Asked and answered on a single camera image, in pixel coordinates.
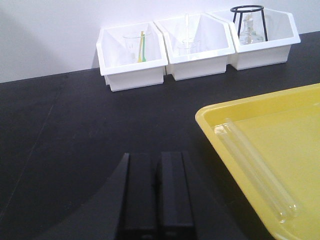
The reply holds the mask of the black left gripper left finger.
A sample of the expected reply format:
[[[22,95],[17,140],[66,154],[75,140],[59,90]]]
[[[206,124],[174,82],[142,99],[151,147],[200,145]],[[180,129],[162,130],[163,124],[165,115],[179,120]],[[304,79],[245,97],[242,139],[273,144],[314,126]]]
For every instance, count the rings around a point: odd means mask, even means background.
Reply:
[[[147,153],[130,153],[118,240],[156,240],[155,173]]]

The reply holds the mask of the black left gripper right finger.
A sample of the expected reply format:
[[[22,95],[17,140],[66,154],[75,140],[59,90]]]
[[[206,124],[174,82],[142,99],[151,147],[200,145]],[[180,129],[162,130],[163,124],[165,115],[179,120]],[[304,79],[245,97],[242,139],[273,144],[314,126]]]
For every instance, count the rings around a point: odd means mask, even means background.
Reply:
[[[156,169],[157,219],[162,240],[195,240],[196,228],[183,154],[165,151]]]

